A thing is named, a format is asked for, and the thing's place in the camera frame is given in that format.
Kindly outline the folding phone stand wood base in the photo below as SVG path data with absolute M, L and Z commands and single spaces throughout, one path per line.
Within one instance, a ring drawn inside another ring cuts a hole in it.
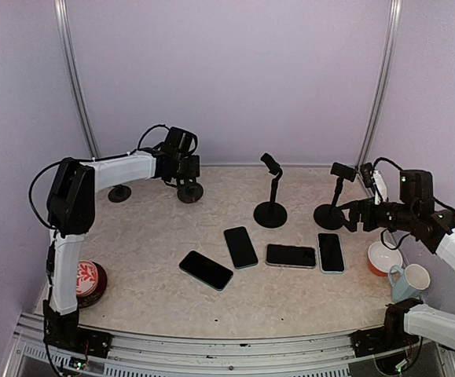
M 122 203 L 130 198 L 131 188 L 127 185 L 116 185 L 108 192 L 108 200 L 112 203 Z

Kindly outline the clear case phone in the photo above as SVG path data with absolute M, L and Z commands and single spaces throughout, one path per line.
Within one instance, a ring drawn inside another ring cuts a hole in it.
M 266 264 L 314 269 L 317 265 L 316 251 L 312 247 L 269 244 L 266 248 Z

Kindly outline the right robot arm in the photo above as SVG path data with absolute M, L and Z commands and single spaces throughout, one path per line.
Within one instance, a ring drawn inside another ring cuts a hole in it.
M 363 224 L 366 232 L 382 229 L 403 231 L 420 241 L 455 272 L 455 209 L 436 199 L 433 179 L 426 170 L 399 168 L 398 202 L 391 202 L 379 189 L 382 177 L 375 174 L 375 163 L 366 163 L 351 176 L 360 175 L 364 186 L 374 195 L 353 200 L 331 210 L 339 226 L 354 232 Z M 406 298 L 387 306 L 383 326 L 375 344 L 395 348 L 408 337 L 428 339 L 455 351 L 455 315 L 430 307 L 417 298 Z

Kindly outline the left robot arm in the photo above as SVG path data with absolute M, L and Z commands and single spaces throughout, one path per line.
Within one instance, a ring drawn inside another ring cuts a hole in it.
M 195 203 L 204 193 L 197 181 L 197 146 L 195 134 L 172 126 L 154 147 L 139 145 L 120 155 L 100 159 L 67 157 L 53 163 L 57 171 L 46 201 L 48 215 L 40 219 L 50 231 L 46 260 L 49 293 L 43 304 L 46 345 L 82 352 L 96 342 L 93 331 L 79 326 L 75 293 L 81 245 L 95 219 L 96 193 L 106 188 L 122 189 L 112 197 L 124 201 L 130 196 L 128 182 L 159 178 L 177 190 L 180 201 Z

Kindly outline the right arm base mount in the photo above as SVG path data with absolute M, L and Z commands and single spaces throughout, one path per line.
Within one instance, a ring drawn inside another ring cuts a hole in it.
M 388 331 L 384 326 L 357 330 L 350 335 L 356 357 L 366 357 L 378 353 L 401 349 L 415 345 L 420 341 L 417 335 L 401 334 Z

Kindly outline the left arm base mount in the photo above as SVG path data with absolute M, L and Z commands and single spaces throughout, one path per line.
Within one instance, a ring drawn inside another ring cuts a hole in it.
M 105 331 L 79 326 L 61 330 L 58 326 L 53 326 L 52 324 L 46 325 L 44 335 L 45 343 L 48 346 L 103 359 L 108 356 L 112 339 L 113 335 Z

